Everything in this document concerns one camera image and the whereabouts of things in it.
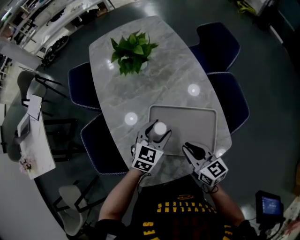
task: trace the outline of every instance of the marble table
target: marble table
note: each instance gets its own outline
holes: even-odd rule
[[[153,49],[148,66],[140,74],[120,75],[117,62],[111,63],[113,47],[122,36],[141,30],[150,35],[151,42],[159,43]],[[110,133],[128,167],[132,157],[130,146],[135,143],[139,129],[148,121],[148,110],[153,104],[212,108],[217,111],[217,142],[215,154],[224,154],[232,144],[227,122],[203,68],[188,46],[158,16],[129,22],[103,35],[90,45],[90,64],[101,109]],[[200,93],[189,94],[195,84]],[[135,113],[137,123],[125,123],[127,113]],[[192,172],[184,156],[163,155],[152,170],[151,177],[141,185],[151,186],[169,182]]]

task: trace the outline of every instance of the white wall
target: white wall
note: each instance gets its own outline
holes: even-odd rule
[[[0,238],[67,240],[35,182],[7,154],[0,154]]]

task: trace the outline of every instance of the small display screen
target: small display screen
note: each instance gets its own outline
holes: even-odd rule
[[[278,199],[262,197],[262,213],[263,214],[272,214],[280,215],[280,201]]]

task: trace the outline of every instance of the gray tray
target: gray tray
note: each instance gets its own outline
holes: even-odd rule
[[[217,112],[214,109],[152,105],[149,108],[149,121],[159,119],[172,130],[172,135],[164,148],[164,154],[183,155],[182,145],[198,142],[215,152],[217,137]],[[149,139],[158,140],[151,131]]]

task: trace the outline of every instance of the dark blue chair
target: dark blue chair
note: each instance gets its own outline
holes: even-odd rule
[[[128,168],[106,125],[103,114],[95,117],[80,132],[90,160],[100,174],[125,174]]]
[[[220,22],[200,25],[197,33],[200,43],[189,48],[204,71],[228,71],[240,52],[240,45],[232,33]]]
[[[101,111],[94,86],[90,63],[83,63],[68,73],[71,101],[87,109]]]
[[[207,76],[222,106],[229,132],[233,134],[250,115],[242,89],[232,73],[209,73]]]

